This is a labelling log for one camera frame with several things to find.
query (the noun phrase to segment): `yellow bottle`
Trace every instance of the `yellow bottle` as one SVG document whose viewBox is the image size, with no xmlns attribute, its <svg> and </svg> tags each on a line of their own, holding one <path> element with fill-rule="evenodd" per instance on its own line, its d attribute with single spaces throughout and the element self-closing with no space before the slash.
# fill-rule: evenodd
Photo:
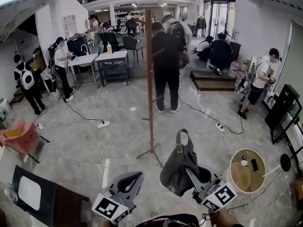
<svg viewBox="0 0 303 227">
<path fill-rule="evenodd" d="M 107 45 L 107 53 L 109 53 L 109 54 L 113 53 L 111 44 Z"/>
</svg>

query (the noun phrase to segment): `shorts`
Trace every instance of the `shorts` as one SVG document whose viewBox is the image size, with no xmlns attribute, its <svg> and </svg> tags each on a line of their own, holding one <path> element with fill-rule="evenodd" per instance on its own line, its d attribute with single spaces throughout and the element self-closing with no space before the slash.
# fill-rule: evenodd
<svg viewBox="0 0 303 227">
<path fill-rule="evenodd" d="M 248 101 L 250 102 L 251 105 L 255 105 L 255 103 L 261 96 L 263 90 L 264 88 L 258 88 L 255 87 L 254 85 L 251 85 L 250 95 L 248 96 Z"/>
</svg>

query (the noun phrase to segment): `black office chair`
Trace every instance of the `black office chair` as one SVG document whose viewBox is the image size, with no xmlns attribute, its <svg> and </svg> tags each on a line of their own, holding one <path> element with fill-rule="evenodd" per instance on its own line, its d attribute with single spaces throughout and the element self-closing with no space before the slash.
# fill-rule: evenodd
<svg viewBox="0 0 303 227">
<path fill-rule="evenodd" d="M 117 41 L 116 35 L 114 32 L 108 32 L 108 33 L 104 33 L 107 36 L 108 42 L 110 43 L 110 45 L 112 46 L 112 51 L 113 52 L 117 52 L 121 49 L 123 49 L 123 45 L 119 45 L 119 43 Z"/>
<path fill-rule="evenodd" d="M 138 63 L 138 65 L 139 65 L 139 57 L 138 57 L 138 50 L 139 49 L 141 49 L 142 59 L 144 59 L 143 46 L 138 45 L 138 41 L 134 37 L 132 37 L 130 35 L 123 36 L 123 47 L 127 50 L 132 50 L 133 53 L 134 53 L 134 51 L 137 51 L 137 63 Z"/>
</svg>

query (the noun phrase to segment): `wooden platform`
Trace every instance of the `wooden platform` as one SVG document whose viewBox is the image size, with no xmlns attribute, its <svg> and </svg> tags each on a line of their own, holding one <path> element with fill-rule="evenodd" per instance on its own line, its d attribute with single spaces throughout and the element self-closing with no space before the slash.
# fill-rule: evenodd
<svg viewBox="0 0 303 227">
<path fill-rule="evenodd" d="M 190 78 L 199 91 L 234 91 L 236 78 L 227 73 L 216 75 L 213 71 L 191 71 Z"/>
</svg>

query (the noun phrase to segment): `white backpack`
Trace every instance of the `white backpack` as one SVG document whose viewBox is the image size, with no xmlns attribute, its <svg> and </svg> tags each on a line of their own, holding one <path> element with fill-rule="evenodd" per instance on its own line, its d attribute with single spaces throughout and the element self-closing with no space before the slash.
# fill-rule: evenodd
<svg viewBox="0 0 303 227">
<path fill-rule="evenodd" d="M 34 84 L 34 77 L 31 71 L 25 69 L 25 64 L 23 63 L 24 68 L 23 70 L 18 70 L 17 68 L 15 69 L 15 72 L 20 75 L 20 82 L 22 87 L 25 90 L 29 90 Z"/>
</svg>

